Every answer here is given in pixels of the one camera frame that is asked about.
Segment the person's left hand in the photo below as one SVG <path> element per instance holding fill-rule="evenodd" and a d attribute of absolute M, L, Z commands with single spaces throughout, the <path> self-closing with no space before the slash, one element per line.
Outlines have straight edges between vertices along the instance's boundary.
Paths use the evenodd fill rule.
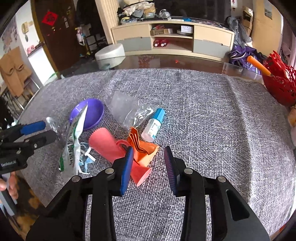
<path fill-rule="evenodd" d="M 10 178 L 8 179 L 8 183 L 4 181 L 2 178 L 0 180 L 0 192 L 8 190 L 10 196 L 15 200 L 18 199 L 18 190 L 17 190 L 17 178 L 16 173 L 12 172 Z"/>

